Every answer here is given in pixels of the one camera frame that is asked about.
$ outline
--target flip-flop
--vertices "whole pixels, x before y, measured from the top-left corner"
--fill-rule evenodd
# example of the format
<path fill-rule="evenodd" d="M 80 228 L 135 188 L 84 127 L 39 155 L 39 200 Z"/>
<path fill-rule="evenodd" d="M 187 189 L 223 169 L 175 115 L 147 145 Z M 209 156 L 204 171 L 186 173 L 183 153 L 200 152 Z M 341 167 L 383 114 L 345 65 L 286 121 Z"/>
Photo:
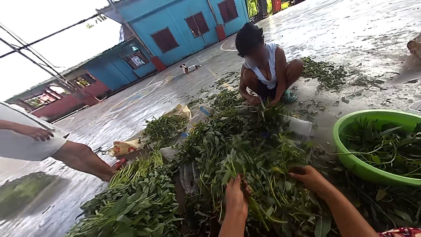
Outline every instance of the flip-flop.
<path fill-rule="evenodd" d="M 282 96 L 282 100 L 287 103 L 295 102 L 297 99 L 297 95 L 292 93 L 290 90 L 285 90 L 285 95 Z"/>
<path fill-rule="evenodd" d="M 119 170 L 121 169 L 121 167 L 123 167 L 123 165 L 125 165 L 127 163 L 126 158 L 122 158 L 121 160 L 117 161 L 116 163 L 114 163 L 111 168 L 115 168 L 115 170 Z"/>

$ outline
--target sky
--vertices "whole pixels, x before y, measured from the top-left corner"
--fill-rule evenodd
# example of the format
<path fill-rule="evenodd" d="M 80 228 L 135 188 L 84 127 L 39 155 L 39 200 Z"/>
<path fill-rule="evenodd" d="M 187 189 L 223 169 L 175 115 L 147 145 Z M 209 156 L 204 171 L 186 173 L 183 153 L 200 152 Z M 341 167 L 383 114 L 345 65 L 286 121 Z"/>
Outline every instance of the sky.
<path fill-rule="evenodd" d="M 96 14 L 107 0 L 3 0 L 0 23 L 26 43 Z M 88 29 L 86 23 L 94 27 Z M 32 47 L 61 72 L 118 44 L 120 23 L 112 19 L 95 23 L 95 19 L 65 30 Z M 0 38 L 19 45 L 0 29 Z M 0 41 L 0 55 L 12 49 Z M 31 53 L 25 53 L 36 59 Z M 4 101 L 52 76 L 18 53 L 0 58 L 0 101 Z"/>

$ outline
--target person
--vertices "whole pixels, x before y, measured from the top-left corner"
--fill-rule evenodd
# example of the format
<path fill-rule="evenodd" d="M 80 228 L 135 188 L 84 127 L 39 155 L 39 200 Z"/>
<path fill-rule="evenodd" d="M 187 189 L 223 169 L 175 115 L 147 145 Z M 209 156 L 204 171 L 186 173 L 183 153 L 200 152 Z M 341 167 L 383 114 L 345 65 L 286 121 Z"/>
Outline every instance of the person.
<path fill-rule="evenodd" d="M 353 204 L 315 168 L 299 166 L 290 169 L 291 177 L 302 182 L 328 204 L 336 225 L 343 237 L 379 237 Z M 219 237 L 243 237 L 248 213 L 248 189 L 244 190 L 244 179 L 237 175 L 226 187 L 225 218 Z"/>
<path fill-rule="evenodd" d="M 0 156 L 27 161 L 48 157 L 102 181 L 109 181 L 125 160 L 112 167 L 85 144 L 64 139 L 51 124 L 0 102 Z"/>
<path fill-rule="evenodd" d="M 287 63 L 283 49 L 276 43 L 265 43 L 263 29 L 246 23 L 235 38 L 238 55 L 244 58 L 240 76 L 240 94 L 252 104 L 270 99 L 269 106 L 294 102 L 297 96 L 288 88 L 300 77 L 303 61 Z M 250 95 L 247 87 L 259 97 Z"/>

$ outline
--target green sandal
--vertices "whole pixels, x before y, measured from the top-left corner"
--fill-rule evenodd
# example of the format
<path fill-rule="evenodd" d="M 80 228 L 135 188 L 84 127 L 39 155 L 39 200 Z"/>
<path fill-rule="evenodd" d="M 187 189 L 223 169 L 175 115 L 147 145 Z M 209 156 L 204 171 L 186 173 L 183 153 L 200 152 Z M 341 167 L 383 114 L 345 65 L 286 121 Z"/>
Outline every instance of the green sandal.
<path fill-rule="evenodd" d="M 284 95 L 281 98 L 286 103 L 292 103 L 297 101 L 297 95 L 292 93 L 290 90 L 285 90 Z"/>

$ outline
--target concrete ground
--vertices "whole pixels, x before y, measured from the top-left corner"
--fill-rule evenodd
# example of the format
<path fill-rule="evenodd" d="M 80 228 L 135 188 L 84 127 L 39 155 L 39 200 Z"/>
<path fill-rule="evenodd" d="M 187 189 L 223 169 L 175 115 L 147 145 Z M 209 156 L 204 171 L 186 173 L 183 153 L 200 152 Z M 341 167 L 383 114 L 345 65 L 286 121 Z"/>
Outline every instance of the concrete ground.
<path fill-rule="evenodd" d="M 265 40 L 278 42 L 287 60 L 315 56 L 316 61 L 348 65 L 356 73 L 340 91 L 333 93 L 318 93 L 315 79 L 300 79 L 293 85 L 297 86 L 294 89 L 303 103 L 294 103 L 289 108 L 296 110 L 311 104 L 306 109 L 317 111 L 312 130 L 317 144 L 333 149 L 328 145 L 332 144 L 333 124 L 353 111 L 387 108 L 419 113 L 421 80 L 405 82 L 421 78 L 421 63 L 406 48 L 407 42 L 421 31 L 420 8 L 418 0 L 306 0 L 258 23 L 264 29 Z M 239 70 L 242 59 L 235 53 L 234 38 L 232 35 L 180 62 L 202 65 L 191 74 L 184 75 L 177 63 L 56 125 L 71 133 L 70 140 L 93 149 L 105 149 L 115 140 L 125 140 L 144 128 L 145 119 L 158 117 L 177 104 L 187 104 L 187 95 L 211 86 L 224 72 Z M 373 83 L 376 79 L 384 82 Z M 365 85 L 353 86 L 356 81 Z M 360 89 L 361 95 L 350 98 L 349 103 L 341 101 Z M 113 162 L 107 155 L 101 157 Z M 4 237 L 63 236 L 76 222 L 80 205 L 107 185 L 52 159 L 0 162 L 3 181 L 37 171 L 69 180 L 57 191 L 48 192 L 48 198 L 34 203 L 31 212 L 0 222 Z"/>

